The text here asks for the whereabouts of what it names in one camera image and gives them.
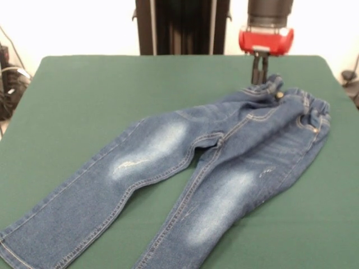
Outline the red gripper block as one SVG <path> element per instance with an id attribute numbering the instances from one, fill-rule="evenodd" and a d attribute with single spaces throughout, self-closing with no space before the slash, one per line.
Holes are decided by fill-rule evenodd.
<path id="1" fill-rule="evenodd" d="M 245 53 L 254 54 L 252 64 L 251 83 L 258 84 L 259 78 L 262 84 L 267 81 L 269 55 L 280 56 L 287 54 L 292 46 L 294 30 L 292 28 L 265 28 L 244 26 L 239 31 L 239 46 Z M 262 54 L 262 70 L 260 74 L 259 62 Z"/>

